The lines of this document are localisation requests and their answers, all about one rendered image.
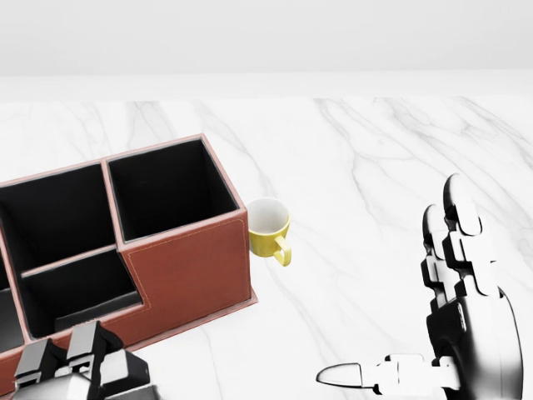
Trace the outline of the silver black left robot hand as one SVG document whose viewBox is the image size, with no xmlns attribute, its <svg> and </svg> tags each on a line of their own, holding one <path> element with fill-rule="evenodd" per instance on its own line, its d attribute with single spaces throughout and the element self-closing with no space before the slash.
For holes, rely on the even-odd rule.
<svg viewBox="0 0 533 400">
<path fill-rule="evenodd" d="M 11 400 L 161 400 L 147 362 L 99 321 L 76 326 L 68 349 L 28 345 L 14 379 Z"/>
</svg>

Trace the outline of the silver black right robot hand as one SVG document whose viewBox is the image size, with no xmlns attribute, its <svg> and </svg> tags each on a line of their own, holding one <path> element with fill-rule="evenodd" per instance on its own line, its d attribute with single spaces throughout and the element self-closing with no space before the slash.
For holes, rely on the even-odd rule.
<svg viewBox="0 0 533 400">
<path fill-rule="evenodd" d="M 375 366 L 358 362 L 322 369 L 316 380 L 377 395 L 446 400 L 522 400 L 521 340 L 511 302 L 496 284 L 490 238 L 461 175 L 450 175 L 443 208 L 422 219 L 424 284 L 434 297 L 426 327 L 435 357 L 391 354 Z"/>
</svg>

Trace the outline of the red-brown desk caddy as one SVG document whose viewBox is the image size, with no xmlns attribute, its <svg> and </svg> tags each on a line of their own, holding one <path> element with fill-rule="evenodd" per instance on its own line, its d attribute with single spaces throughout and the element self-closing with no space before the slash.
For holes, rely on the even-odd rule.
<svg viewBox="0 0 533 400">
<path fill-rule="evenodd" d="M 92 320 L 142 347 L 254 301 L 247 210 L 198 134 L 0 183 L 29 341 Z"/>
</svg>

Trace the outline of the yellow mug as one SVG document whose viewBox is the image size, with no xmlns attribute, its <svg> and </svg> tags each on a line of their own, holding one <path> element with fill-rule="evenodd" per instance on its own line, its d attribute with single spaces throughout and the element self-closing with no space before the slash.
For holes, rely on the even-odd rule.
<svg viewBox="0 0 533 400">
<path fill-rule="evenodd" d="M 251 251 L 263 258 L 274 257 L 283 267 L 291 262 L 291 245 L 286 240 L 290 212 L 273 197 L 261 197 L 247 205 Z"/>
</svg>

